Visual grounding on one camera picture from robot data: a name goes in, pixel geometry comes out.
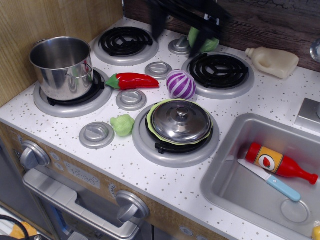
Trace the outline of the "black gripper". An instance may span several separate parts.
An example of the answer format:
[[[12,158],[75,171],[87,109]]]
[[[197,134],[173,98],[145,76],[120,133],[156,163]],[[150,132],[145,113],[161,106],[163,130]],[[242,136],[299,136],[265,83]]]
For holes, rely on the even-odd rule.
[[[202,45],[206,40],[212,40],[205,38],[220,38],[224,25],[232,18],[229,12],[213,0],[148,0],[147,4],[151,18],[152,37],[155,41],[158,41],[163,33],[168,16],[199,30],[195,45],[189,54],[190,58],[204,53],[200,52]],[[219,25],[205,20],[205,14],[219,18]]]

